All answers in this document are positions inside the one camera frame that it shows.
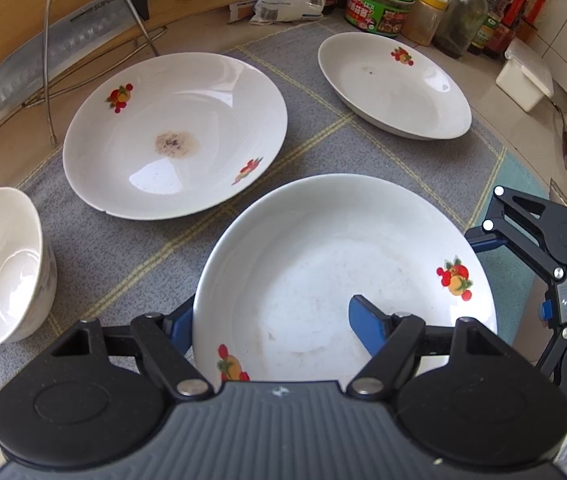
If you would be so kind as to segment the white plate with fruit print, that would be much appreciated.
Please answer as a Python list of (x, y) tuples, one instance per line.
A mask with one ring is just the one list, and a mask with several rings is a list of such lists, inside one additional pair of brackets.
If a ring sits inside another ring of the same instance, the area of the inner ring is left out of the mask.
[(497, 325), (483, 266), (439, 209), (391, 182), (325, 174), (263, 196), (216, 243), (196, 291), (196, 367), (214, 386), (349, 382), (369, 360), (349, 326), (356, 295), (430, 325)]

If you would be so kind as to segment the white floral bowl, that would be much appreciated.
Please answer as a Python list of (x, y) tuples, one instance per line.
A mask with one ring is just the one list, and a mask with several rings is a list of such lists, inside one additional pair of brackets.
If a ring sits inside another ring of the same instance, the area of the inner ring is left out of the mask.
[(34, 203), (18, 188), (0, 188), (0, 345), (40, 328), (56, 288), (56, 258)]

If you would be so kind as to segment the stained white fruit plate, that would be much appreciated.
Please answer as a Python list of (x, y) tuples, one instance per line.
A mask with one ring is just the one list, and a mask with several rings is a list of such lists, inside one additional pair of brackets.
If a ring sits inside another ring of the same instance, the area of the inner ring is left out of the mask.
[(215, 53), (149, 58), (83, 102), (62, 149), (87, 205), (127, 220), (176, 219), (218, 206), (264, 174), (288, 110), (256, 67)]

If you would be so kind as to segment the grey checked dish mat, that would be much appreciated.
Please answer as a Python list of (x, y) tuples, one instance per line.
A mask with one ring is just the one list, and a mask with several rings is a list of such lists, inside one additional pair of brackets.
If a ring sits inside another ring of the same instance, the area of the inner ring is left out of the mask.
[(52, 312), (31, 337), (0, 347), (0, 388), (81, 318), (123, 325), (137, 315), (168, 313), (195, 292), (210, 252), (238, 214), (273, 188), (312, 174), (367, 174), (425, 197), (460, 229), (482, 221), (492, 188), (537, 196), (548, 188), (476, 120), (462, 138), (425, 143), (391, 136), (357, 118), (323, 79), (317, 51), (344, 32), (342, 18), (262, 27), (233, 42), (229, 54), (266, 74), (288, 108), (285, 143), (273, 165), (223, 206), (183, 219), (136, 222), (87, 206), (63, 174), (61, 155), (37, 157), (21, 178), (52, 241), (58, 286)]

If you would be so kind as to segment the metal spatula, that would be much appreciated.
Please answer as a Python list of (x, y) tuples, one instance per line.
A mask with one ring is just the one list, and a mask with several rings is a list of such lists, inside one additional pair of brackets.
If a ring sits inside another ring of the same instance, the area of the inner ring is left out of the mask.
[(562, 159), (564, 169), (567, 172), (567, 92), (556, 80), (553, 80), (553, 97), (551, 102), (560, 117)]

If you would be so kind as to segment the white plastic seasoning box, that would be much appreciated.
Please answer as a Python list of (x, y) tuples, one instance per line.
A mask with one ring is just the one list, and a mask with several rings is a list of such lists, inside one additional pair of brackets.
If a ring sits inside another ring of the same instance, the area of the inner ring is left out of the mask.
[(553, 76), (546, 62), (532, 48), (513, 38), (504, 57), (506, 62), (496, 78), (496, 85), (526, 113), (542, 99), (553, 97)]

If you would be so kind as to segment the tall yellow cap bottle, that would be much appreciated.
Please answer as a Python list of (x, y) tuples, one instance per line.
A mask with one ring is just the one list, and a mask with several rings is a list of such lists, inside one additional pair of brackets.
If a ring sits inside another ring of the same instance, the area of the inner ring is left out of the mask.
[(526, 44), (537, 34), (537, 25), (549, 5), (549, 0), (527, 0), (519, 19), (515, 36)]

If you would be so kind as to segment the red label sauce bottle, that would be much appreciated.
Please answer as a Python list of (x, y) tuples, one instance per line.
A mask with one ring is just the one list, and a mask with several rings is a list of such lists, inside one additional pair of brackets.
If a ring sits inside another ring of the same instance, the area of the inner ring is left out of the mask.
[(509, 0), (503, 12), (497, 29), (493, 33), (491, 41), (484, 48), (484, 52), (490, 58), (500, 58), (510, 41), (515, 38), (515, 29), (517, 28), (521, 16), (524, 12), (527, 0)]

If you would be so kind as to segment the clear bottle red cap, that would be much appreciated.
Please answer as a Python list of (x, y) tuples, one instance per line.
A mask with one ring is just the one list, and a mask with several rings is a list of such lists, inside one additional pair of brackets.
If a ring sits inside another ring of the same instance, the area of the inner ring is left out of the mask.
[(488, 13), (487, 0), (449, 0), (432, 43), (451, 58), (461, 58)]

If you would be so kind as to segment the yellow lid spice jar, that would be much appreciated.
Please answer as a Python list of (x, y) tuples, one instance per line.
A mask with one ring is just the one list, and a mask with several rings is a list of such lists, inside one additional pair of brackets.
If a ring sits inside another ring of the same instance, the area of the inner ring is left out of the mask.
[(415, 0), (407, 14), (402, 35), (421, 46), (428, 46), (446, 11), (448, 0)]

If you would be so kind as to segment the green label oil bottle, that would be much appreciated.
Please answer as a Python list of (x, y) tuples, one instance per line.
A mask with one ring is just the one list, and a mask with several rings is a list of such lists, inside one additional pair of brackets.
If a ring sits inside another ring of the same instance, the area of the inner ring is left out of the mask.
[(486, 45), (493, 38), (497, 26), (504, 17), (506, 6), (512, 0), (486, 0), (489, 6), (486, 18), (477, 31), (477, 35), (471, 41), (468, 51), (472, 54), (479, 55)]

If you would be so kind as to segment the green lid round tub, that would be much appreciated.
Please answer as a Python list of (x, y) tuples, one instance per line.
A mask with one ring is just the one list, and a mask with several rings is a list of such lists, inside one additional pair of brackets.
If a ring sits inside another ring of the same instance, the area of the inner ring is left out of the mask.
[(371, 34), (396, 37), (415, 0), (346, 0), (345, 19)]

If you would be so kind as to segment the black handled cleaver knife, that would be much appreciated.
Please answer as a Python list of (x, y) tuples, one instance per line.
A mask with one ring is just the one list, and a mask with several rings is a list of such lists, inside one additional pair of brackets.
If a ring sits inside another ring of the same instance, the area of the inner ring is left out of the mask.
[(45, 27), (0, 62), (0, 124), (46, 79), (149, 18), (148, 0), (93, 0)]

